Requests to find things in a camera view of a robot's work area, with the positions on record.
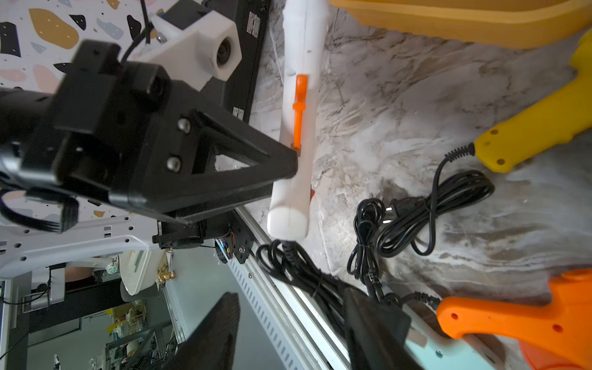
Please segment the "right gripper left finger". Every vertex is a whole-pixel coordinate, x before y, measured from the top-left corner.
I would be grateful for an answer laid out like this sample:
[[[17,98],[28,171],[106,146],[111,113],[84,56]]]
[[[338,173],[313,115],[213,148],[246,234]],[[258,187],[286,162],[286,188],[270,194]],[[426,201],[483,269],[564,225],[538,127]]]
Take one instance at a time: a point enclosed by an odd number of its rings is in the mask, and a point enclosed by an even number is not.
[[[223,294],[177,353],[164,363],[163,368],[231,369],[240,316],[238,294]]]

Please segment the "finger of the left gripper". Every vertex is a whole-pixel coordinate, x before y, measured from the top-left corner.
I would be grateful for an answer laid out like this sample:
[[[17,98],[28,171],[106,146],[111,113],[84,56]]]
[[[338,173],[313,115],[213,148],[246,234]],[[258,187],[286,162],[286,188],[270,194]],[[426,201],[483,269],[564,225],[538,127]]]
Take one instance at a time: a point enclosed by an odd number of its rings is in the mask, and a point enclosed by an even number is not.
[[[197,200],[175,211],[179,222],[198,222],[270,197],[274,182],[297,174],[294,150],[236,117],[217,122],[193,110],[190,119],[197,124],[191,170]]]

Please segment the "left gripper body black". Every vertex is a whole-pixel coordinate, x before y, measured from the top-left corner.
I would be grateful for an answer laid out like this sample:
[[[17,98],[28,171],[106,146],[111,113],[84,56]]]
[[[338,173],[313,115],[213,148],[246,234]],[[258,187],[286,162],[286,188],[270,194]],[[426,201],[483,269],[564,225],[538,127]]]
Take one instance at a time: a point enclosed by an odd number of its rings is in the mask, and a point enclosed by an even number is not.
[[[217,105],[165,69],[120,63],[85,41],[53,94],[18,92],[18,187],[48,200],[87,197],[157,220],[197,200],[198,110]]]

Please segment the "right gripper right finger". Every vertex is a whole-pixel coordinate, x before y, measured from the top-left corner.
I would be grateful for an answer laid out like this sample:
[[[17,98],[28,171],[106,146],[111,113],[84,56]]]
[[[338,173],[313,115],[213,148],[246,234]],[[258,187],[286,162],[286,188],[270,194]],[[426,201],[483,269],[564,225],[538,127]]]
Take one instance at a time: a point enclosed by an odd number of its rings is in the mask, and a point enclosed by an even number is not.
[[[345,340],[352,369],[420,369],[405,349],[412,319],[399,306],[381,305],[345,289]]]

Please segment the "white hot glue gun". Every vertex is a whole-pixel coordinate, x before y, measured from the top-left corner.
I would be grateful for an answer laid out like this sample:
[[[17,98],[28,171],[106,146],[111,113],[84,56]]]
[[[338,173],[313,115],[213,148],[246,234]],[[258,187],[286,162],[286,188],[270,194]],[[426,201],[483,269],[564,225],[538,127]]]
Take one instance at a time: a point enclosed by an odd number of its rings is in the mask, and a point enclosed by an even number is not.
[[[316,120],[329,18],[328,1],[287,1],[283,11],[285,71],[280,142],[297,154],[298,171],[273,185],[268,234],[274,239],[300,241],[308,235]]]

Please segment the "orange hot glue gun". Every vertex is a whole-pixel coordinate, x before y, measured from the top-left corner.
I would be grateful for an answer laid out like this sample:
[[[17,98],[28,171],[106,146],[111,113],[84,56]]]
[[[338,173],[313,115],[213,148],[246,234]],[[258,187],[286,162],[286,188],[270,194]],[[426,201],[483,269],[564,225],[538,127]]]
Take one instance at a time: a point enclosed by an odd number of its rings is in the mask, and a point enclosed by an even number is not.
[[[539,307],[446,298],[436,309],[437,322],[447,339],[465,335],[515,339],[531,369],[589,369],[591,271],[564,272],[548,285],[551,301]]]

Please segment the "yellow hot glue gun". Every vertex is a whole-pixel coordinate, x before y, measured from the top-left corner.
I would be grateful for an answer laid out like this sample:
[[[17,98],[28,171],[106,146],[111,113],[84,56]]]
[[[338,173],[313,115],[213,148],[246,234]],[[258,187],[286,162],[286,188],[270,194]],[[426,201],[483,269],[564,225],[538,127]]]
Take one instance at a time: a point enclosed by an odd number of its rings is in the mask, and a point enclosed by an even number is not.
[[[540,49],[377,32],[348,49],[343,95],[355,118],[339,154],[345,198],[426,196],[446,152],[475,157],[481,203],[442,215],[436,248],[382,261],[386,278],[451,291],[536,293],[553,274],[591,263],[591,84],[572,63],[576,39]]]

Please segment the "yellow plastic storage box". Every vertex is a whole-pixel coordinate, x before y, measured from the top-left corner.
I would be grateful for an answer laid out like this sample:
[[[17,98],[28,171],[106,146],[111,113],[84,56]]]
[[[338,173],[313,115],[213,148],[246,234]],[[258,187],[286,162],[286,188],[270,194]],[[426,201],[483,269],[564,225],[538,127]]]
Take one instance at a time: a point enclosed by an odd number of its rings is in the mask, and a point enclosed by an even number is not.
[[[532,49],[591,27],[590,1],[332,1],[364,26]]]

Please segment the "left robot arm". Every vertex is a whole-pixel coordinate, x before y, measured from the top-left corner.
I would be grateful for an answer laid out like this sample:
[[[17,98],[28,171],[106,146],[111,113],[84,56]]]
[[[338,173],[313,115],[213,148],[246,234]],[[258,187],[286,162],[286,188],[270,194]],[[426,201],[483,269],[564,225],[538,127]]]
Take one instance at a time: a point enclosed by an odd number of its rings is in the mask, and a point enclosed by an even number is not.
[[[1,91],[1,191],[58,204],[58,223],[1,213],[61,233],[86,198],[192,224],[270,196],[294,177],[296,153],[211,103],[162,66],[121,63],[120,47],[85,41],[54,94]]]

